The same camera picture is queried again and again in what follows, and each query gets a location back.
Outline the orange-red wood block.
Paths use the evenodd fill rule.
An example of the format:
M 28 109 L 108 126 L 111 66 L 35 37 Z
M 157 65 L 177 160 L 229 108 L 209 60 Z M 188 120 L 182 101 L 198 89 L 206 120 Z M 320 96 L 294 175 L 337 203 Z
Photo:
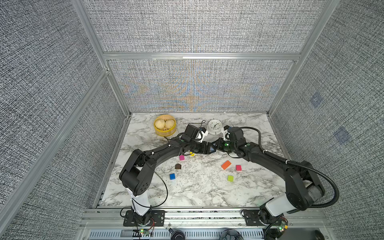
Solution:
M 223 170 L 226 170 L 232 163 L 230 161 L 226 161 L 221 165 Z

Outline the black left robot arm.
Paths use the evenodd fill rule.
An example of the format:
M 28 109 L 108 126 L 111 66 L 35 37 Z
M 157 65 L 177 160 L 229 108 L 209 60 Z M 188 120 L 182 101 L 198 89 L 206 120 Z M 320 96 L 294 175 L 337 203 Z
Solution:
M 147 189 L 152 182 L 156 167 L 187 152 L 209 155 L 215 153 L 216 149 L 210 142 L 199 142 L 186 134 L 181 134 L 156 149 L 148 151 L 136 149 L 132 152 L 120 172 L 119 179 L 132 198 L 132 209 L 136 214 L 143 217 L 152 209 Z

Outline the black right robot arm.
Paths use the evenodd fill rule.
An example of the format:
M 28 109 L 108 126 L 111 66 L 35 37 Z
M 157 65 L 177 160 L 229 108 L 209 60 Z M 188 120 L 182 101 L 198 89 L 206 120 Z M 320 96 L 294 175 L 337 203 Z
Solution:
M 310 208 L 327 208 L 340 198 L 340 190 L 327 175 L 306 161 L 296 162 L 280 157 L 258 142 L 246 140 L 244 127 L 229 127 L 224 137 L 213 143 L 216 150 L 258 164 L 285 181 L 285 193 L 260 206 L 259 219 L 264 225 L 273 224 L 284 213 L 296 213 Z

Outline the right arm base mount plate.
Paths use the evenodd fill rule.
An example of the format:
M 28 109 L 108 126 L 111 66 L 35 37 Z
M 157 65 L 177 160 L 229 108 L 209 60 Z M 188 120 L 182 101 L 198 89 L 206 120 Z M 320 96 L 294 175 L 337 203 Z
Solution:
M 241 210 L 246 226 L 267 226 L 271 215 L 266 210 Z

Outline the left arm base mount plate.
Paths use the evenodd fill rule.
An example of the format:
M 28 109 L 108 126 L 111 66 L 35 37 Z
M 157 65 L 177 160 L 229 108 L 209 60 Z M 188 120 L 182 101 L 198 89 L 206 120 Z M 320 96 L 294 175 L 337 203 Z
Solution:
M 140 216 L 133 210 L 126 211 L 123 221 L 124 227 L 163 227 L 166 211 L 149 210 Z

